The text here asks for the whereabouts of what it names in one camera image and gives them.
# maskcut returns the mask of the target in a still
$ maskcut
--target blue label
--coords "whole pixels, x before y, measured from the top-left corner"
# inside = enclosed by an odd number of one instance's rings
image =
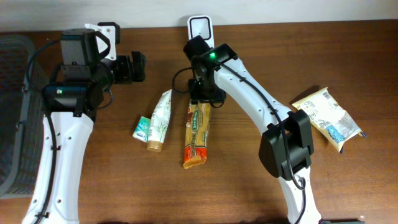
[[[340,134],[333,125],[329,125],[326,127],[326,130],[328,130],[329,135],[333,140],[335,140],[336,143],[339,143],[341,141],[344,141],[346,139],[342,134]]]

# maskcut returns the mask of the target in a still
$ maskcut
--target beige cap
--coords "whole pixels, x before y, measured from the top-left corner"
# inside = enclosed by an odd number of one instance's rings
[[[158,141],[148,141],[147,149],[152,152],[160,152],[162,150],[163,143]]]

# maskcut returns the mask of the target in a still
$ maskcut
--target green light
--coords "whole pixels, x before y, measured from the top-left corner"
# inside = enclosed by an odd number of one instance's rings
[[[215,59],[216,58],[216,53],[212,52],[212,53],[210,53],[209,56],[210,56],[211,59]]]

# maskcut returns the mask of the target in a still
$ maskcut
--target green logo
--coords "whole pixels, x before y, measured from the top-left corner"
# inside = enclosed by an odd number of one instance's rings
[[[195,109],[193,112],[193,119],[192,119],[192,131],[198,131],[198,115],[199,109]]]

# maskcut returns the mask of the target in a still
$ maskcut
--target white wall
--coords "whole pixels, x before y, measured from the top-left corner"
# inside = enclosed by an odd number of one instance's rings
[[[64,30],[114,21],[121,27],[398,19],[398,0],[0,0],[0,31]]]

